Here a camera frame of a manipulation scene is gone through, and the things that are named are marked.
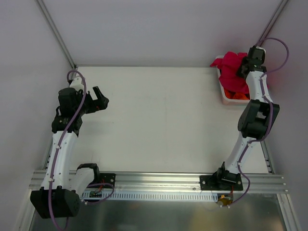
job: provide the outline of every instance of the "white plastic container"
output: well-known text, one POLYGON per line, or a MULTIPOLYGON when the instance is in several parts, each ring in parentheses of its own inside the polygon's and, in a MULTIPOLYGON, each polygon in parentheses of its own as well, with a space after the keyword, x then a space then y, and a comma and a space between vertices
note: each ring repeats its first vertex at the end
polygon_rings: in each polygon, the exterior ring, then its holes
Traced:
MULTIPOLYGON (((216 57, 216 59, 222 59, 223 57, 224 57, 223 55, 219 55, 219 56, 216 57)), ((217 69, 217 74, 218 74, 218 79, 219 79, 220 70, 217 67, 216 67, 216 69, 217 69)), ((221 99, 222 99, 222 103, 224 105, 247 105, 249 103, 249 100, 233 100, 233 99, 227 98, 225 91, 223 89, 223 86, 221 85, 220 81, 219 81, 219 85, 220 85, 220 91, 221 91, 221 99)))

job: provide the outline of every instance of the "white tabletop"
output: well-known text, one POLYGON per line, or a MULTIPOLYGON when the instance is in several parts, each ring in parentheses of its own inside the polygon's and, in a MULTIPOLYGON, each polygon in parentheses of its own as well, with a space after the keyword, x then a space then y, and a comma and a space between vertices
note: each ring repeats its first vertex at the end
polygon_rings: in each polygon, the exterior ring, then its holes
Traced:
MULTIPOLYGON (((71 170, 215 172, 231 153, 244 106, 221 103, 214 68, 80 67, 108 108, 82 117, 71 170)), ((244 166, 267 173, 260 144, 244 166)))

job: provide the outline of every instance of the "red cloth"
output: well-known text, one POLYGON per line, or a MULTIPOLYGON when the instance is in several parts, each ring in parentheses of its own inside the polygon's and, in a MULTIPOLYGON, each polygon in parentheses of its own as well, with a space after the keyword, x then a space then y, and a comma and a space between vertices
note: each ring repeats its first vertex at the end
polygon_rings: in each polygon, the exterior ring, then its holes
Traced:
POLYGON ((242 59, 247 56, 247 53, 227 52, 222 59, 216 59, 210 66, 217 66, 221 70, 219 77, 221 85, 232 92, 240 92, 243 94, 249 93, 248 85, 243 78, 236 75, 242 59))

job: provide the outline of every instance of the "white wall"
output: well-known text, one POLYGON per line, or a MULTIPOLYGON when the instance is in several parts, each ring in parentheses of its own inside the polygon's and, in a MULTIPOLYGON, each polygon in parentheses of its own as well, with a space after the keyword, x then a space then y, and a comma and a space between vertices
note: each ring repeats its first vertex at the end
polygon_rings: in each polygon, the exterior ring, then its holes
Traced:
MULTIPOLYGON (((290 59, 281 71, 270 74, 271 96, 281 110, 268 138, 277 173, 285 175, 291 198, 303 230, 308 230, 308 1, 292 0, 286 6, 270 37, 287 43, 290 59)), ((274 41, 266 42, 268 70, 285 58, 284 47, 274 41)))
POLYGON ((45 0, 76 64, 209 66, 254 44, 280 0, 45 0))
POLYGON ((0 229, 15 225, 70 69, 34 0, 0 3, 0 229))

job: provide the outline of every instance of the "wire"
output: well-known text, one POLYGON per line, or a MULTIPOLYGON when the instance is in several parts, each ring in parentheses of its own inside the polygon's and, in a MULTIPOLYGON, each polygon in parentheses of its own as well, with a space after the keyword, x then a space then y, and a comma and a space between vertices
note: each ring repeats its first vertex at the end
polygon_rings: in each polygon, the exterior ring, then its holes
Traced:
POLYGON ((101 202, 104 202, 105 200, 107 200, 109 197, 111 197, 111 196, 114 194, 115 188, 114 188, 114 186, 113 186, 112 184, 110 184, 110 183, 90 184, 90 185, 88 185, 88 187, 103 186, 103 185, 110 186, 110 187, 112 188, 112 192, 111 192, 108 196, 106 196, 106 197, 103 198, 103 199, 100 199, 100 200, 97 201, 97 202, 89 202, 89 201, 87 201, 87 202, 86 202, 87 205, 97 205, 97 204, 99 204, 99 203, 101 203, 101 202))
POLYGON ((231 192, 228 194, 228 196, 231 195, 231 196, 233 197, 233 191, 234 191, 234 187, 233 187, 233 185, 232 185, 232 190, 231 190, 231 192))
POLYGON ((273 69, 273 70, 271 70, 271 71, 267 71, 267 72, 263 73, 263 74, 261 75, 261 77, 260 77, 260 85, 261 85, 262 95, 263 95, 264 100, 266 100, 266 101, 269 103, 269 107, 270 107, 270 108, 269 108, 269 112, 270 112, 270 113, 269 113, 269 125, 268 125, 268 128, 267 128, 267 130, 266 130, 265 135, 264 135, 261 139, 259 139, 259 140, 258 140, 258 139, 252 140, 252 141, 249 141, 249 142, 247 143, 246 147, 244 148, 244 150, 243 150, 243 152, 242 152, 242 154, 241 154, 241 156, 240 156, 240 158, 239 158, 239 161, 237 162, 239 172, 240 172, 240 174, 248 181, 248 186, 247 186, 247 189, 245 190, 245 192, 244 192, 238 199, 236 199, 235 201, 233 201, 232 204, 234 204, 234 203, 238 202, 239 200, 241 200, 241 199, 248 193, 248 191, 249 191, 249 189, 250 189, 250 184, 251 184, 250 179, 249 179, 249 178, 242 172, 242 170, 241 170, 241 161, 242 161, 242 159, 243 159, 243 157, 244 157, 244 155, 245 155, 245 153, 246 153, 246 151, 247 151, 249 145, 252 144, 252 143, 254 143, 254 142, 261 142, 261 141, 264 141, 264 140, 266 139, 266 137, 269 135, 270 130, 271 130, 271 127, 272 127, 272 121, 273 121, 273 103, 265 96, 264 83, 263 83, 263 79, 262 79, 262 78, 264 77, 264 75, 267 75, 267 74, 269 74, 269 73, 278 71, 278 70, 280 70, 281 68, 283 68, 284 65, 287 63, 287 61, 288 61, 288 59, 289 59, 289 54, 290 54, 290 53, 289 53, 289 48, 288 48, 288 46, 285 44, 285 42, 283 42, 281 39, 272 38, 272 37, 264 38, 264 39, 260 40, 259 42, 257 42, 257 43, 256 43, 256 46, 257 46, 259 43, 261 43, 261 42, 263 42, 263 41, 265 41, 265 40, 268 40, 268 39, 271 39, 271 40, 275 40, 275 41, 280 42, 280 43, 285 47, 286 52, 287 52, 287 55, 286 55, 286 58, 285 58, 283 64, 281 64, 281 65, 280 65, 279 67, 277 67, 276 69, 273 69))
MULTIPOLYGON (((77 108, 75 114, 73 115, 73 117, 71 118, 71 120, 69 121, 69 123, 67 124, 67 126, 65 127, 65 129, 64 129, 64 131, 63 131, 63 133, 62 133, 62 135, 61 135, 61 137, 60 137, 60 139, 59 139, 59 142, 58 142, 58 144, 57 144, 58 147, 61 146, 62 140, 63 140, 63 138, 64 138, 64 136, 65 136, 67 130, 68 130, 69 127, 72 125, 72 123, 73 123, 74 120, 76 119, 76 117, 77 117, 79 111, 81 110, 81 107, 82 107, 82 105, 83 105, 83 103, 84 103, 84 101, 85 101, 86 94, 87 94, 87 93, 86 93, 86 92, 87 92, 86 79, 83 77, 83 75, 82 75, 79 71, 77 71, 77 70, 70 70, 70 71, 67 73, 67 75, 66 75, 67 81, 69 81, 69 75, 70 75, 71 73, 77 73, 77 74, 80 75, 80 77, 82 78, 83 85, 84 85, 84 91, 83 91, 83 95, 82 95, 82 99, 81 99, 81 102, 80 102, 79 107, 77 108)), ((52 162, 52 166, 51 166, 51 175, 50 175, 50 178, 53 178, 53 176, 54 176, 53 173, 54 173, 54 169, 55 169, 57 157, 58 157, 58 154, 59 154, 59 150, 60 150, 60 148, 57 148, 57 149, 56 149, 56 152, 55 152, 55 154, 54 154, 54 158, 53 158, 53 162, 52 162)), ((56 227, 58 230, 62 231, 63 229, 57 224, 57 222, 56 222, 56 220, 55 220, 55 217, 54 217, 54 214, 53 214, 53 210, 52 210, 52 204, 51 204, 52 183, 53 183, 53 181, 51 180, 51 181, 49 182, 49 189, 48 189, 48 207, 49 207, 49 213, 50 213, 50 217, 51 217, 52 222, 53 222, 53 224, 55 225, 55 227, 56 227)), ((66 225, 65 225, 64 230, 66 229, 67 225, 68 225, 68 218, 66 219, 66 225)))
POLYGON ((103 186, 101 185, 99 188, 97 188, 94 193, 97 194, 97 193, 100 193, 103 189, 103 186))

